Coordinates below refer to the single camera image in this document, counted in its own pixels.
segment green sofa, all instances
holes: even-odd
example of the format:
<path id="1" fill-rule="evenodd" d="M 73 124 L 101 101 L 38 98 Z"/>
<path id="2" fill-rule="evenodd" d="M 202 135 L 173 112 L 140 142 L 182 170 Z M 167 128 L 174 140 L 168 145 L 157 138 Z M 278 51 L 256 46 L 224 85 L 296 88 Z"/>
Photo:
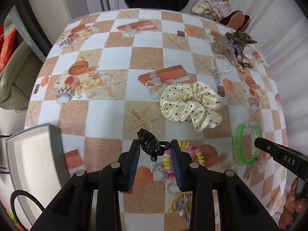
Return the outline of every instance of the green sofa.
<path id="1" fill-rule="evenodd" d="M 8 18 L 4 21 L 4 39 L 14 28 Z M 0 108 L 21 109 L 29 104 L 32 89 L 43 62 L 36 56 L 19 33 L 15 50 L 0 72 Z"/>

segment scrunchie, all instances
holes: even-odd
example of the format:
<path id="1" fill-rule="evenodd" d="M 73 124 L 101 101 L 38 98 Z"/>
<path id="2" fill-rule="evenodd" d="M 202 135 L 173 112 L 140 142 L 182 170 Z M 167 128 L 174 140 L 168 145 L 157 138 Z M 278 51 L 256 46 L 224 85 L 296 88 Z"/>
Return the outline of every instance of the scrunchie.
<path id="1" fill-rule="evenodd" d="M 206 83 L 169 85 L 161 95 L 161 113 L 172 122 L 190 122 L 196 131 L 206 127 L 215 128 L 222 116 L 214 110 L 220 109 L 221 96 Z"/>

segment slipper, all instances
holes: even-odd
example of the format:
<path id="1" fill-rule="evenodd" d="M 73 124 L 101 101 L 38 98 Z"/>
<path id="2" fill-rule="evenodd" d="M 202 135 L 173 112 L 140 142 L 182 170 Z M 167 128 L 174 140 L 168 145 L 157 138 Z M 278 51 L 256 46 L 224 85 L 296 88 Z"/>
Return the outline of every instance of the slipper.
<path id="1" fill-rule="evenodd" d="M 248 15 L 245 15 L 245 21 L 243 25 L 238 29 L 238 31 L 243 32 L 248 27 L 249 23 L 251 21 L 251 18 Z"/>
<path id="2" fill-rule="evenodd" d="M 245 21 L 245 16 L 241 11 L 234 11 L 227 17 L 221 19 L 219 23 L 226 25 L 232 29 L 238 30 Z"/>

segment silver screw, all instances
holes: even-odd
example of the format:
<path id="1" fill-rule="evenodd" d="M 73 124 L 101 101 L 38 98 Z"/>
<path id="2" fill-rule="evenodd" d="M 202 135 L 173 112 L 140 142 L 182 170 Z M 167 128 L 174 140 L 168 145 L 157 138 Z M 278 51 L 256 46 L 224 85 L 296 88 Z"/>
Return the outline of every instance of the silver screw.
<path id="1" fill-rule="evenodd" d="M 196 162 L 192 162 L 192 163 L 190 163 L 190 167 L 191 167 L 191 168 L 198 168 L 198 167 L 199 167 L 199 164 L 196 163 Z"/>
<path id="2" fill-rule="evenodd" d="M 83 176 L 85 174 L 85 171 L 83 169 L 77 170 L 76 175 L 77 176 Z"/>
<path id="3" fill-rule="evenodd" d="M 229 176 L 229 177 L 232 177 L 232 176 L 234 176 L 234 172 L 232 170 L 227 170 L 226 175 Z"/>
<path id="4" fill-rule="evenodd" d="M 111 163 L 112 168 L 118 168 L 119 166 L 120 166 L 120 163 L 118 162 Z"/>

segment green bracelet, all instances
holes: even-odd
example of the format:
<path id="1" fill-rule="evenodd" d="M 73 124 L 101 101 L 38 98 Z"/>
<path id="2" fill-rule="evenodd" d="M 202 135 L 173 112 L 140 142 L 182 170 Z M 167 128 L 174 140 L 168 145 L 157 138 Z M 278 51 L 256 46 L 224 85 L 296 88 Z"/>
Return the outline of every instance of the green bracelet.
<path id="1" fill-rule="evenodd" d="M 254 154 L 248 161 L 244 158 L 242 153 L 242 136 L 244 129 L 247 127 L 253 128 L 256 138 L 262 137 L 261 130 L 256 122 L 246 122 L 245 124 L 238 125 L 233 140 L 233 151 L 238 162 L 244 165 L 252 165 L 258 160 L 261 154 L 261 150 L 256 148 Z"/>

